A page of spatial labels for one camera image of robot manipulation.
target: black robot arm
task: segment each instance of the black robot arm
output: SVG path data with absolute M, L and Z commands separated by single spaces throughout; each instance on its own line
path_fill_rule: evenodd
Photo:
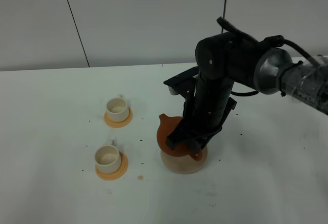
M 189 150 L 196 154 L 221 131 L 228 114 L 236 106 L 230 97 L 234 82 L 264 94 L 280 90 L 295 96 L 299 92 L 301 94 L 296 98 L 304 103 L 312 102 L 313 107 L 322 112 L 328 110 L 327 68 L 321 68 L 320 82 L 316 76 L 316 81 L 310 81 L 306 90 L 297 90 L 304 76 L 314 73 L 313 68 L 318 69 L 319 64 L 314 59 L 305 55 L 312 63 L 310 69 L 301 63 L 294 64 L 286 51 L 277 48 L 290 43 L 282 36 L 258 42 L 225 19 L 220 17 L 217 21 L 228 32 L 205 38 L 197 44 L 198 67 L 164 82 L 186 99 L 182 120 L 166 141 L 172 150 L 178 144 L 186 143 Z M 317 86 L 315 91 L 310 87 L 314 83 Z

